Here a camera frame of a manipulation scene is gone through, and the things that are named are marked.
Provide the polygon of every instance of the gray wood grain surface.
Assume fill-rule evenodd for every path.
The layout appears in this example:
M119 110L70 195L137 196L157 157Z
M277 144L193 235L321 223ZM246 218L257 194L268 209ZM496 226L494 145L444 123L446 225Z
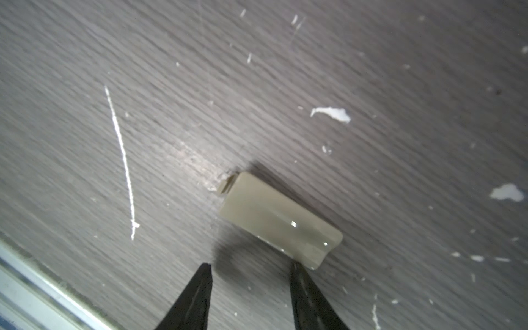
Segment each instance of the gray wood grain surface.
M526 329L528 206L489 194L528 189L527 17L515 0L3 1L0 231L125 329L154 328L202 262L210 329L293 329L287 257L216 215L210 190L249 169L343 231L313 278L350 329L375 328L375 303L382 329Z

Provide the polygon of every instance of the rectangular beige object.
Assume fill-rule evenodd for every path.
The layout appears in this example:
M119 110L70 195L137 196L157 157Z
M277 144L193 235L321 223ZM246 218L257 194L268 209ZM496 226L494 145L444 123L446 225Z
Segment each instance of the rectangular beige object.
M341 243L343 234L248 172L224 181L220 216L310 269Z

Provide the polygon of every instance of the beige plastic connector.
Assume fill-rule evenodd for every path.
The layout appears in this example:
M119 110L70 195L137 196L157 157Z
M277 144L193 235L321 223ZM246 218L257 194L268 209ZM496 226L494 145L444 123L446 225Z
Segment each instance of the beige plastic connector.
M341 243L343 234L248 172L217 190L225 195L220 216L310 269Z

